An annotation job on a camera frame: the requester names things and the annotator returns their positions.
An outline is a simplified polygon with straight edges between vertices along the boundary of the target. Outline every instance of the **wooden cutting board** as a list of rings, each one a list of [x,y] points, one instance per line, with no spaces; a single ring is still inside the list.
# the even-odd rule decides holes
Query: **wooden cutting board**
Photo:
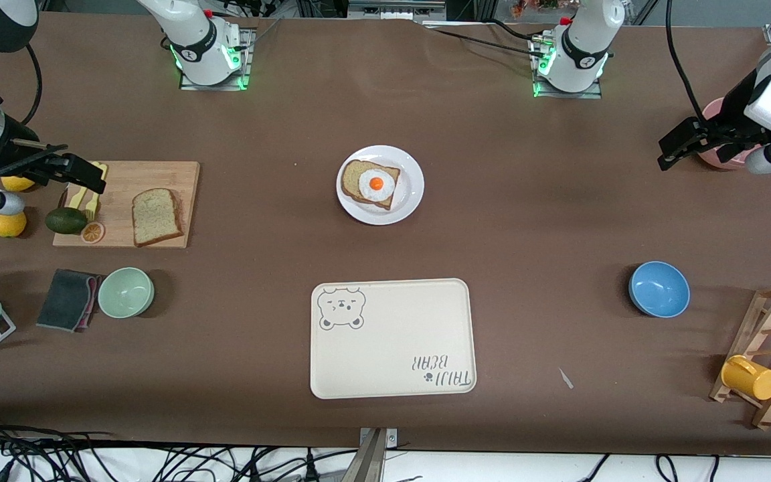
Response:
[[[153,188],[170,189],[181,207],[183,236],[168,239],[146,248],[185,248],[189,243],[189,226],[195,205],[195,190],[201,165],[195,161],[99,161],[109,167],[106,189],[100,196],[97,222],[106,228],[106,234],[97,244],[85,244],[79,235],[56,234],[53,246],[85,246],[89,248],[134,248],[133,198],[140,192]],[[79,191],[80,186],[71,184],[63,206]],[[80,204],[80,210],[94,195],[90,190]]]

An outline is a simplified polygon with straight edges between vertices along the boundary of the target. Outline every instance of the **fried egg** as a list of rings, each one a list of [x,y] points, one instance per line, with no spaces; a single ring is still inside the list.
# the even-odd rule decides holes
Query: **fried egg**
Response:
[[[385,201],[394,194],[394,177],[382,169],[368,169],[359,176],[359,192],[368,201]]]

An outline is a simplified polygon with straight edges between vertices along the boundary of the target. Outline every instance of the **pink bowl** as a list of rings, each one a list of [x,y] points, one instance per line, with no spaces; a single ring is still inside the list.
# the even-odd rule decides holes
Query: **pink bowl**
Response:
[[[716,100],[710,102],[707,104],[706,107],[704,107],[704,116],[706,116],[707,119],[713,118],[716,114],[719,113],[719,110],[721,110],[721,102],[725,100],[724,97],[716,98]],[[734,158],[731,158],[731,161],[726,162],[725,164],[722,164],[719,162],[719,155],[717,155],[716,151],[719,150],[718,147],[715,147],[714,149],[710,149],[706,152],[698,153],[698,155],[701,156],[701,159],[704,159],[704,162],[706,162],[709,165],[712,165],[712,167],[718,167],[719,169],[727,169],[727,170],[734,170],[734,169],[741,169],[746,166],[746,158],[749,157],[749,153],[751,153],[755,149],[750,149],[747,151],[743,151],[741,153],[738,153]]]

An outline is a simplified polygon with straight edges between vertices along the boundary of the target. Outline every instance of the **folded cloth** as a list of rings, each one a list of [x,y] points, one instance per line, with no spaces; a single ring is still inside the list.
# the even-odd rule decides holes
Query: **folded cloth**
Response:
[[[100,284],[98,274],[56,269],[37,326],[61,329],[70,333],[85,329],[94,309]]]

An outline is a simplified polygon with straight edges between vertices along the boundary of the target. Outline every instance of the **avocado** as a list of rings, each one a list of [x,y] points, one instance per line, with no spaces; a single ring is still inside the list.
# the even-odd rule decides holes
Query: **avocado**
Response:
[[[58,208],[46,214],[46,228],[59,234],[79,234],[86,224],[85,214],[73,208]]]

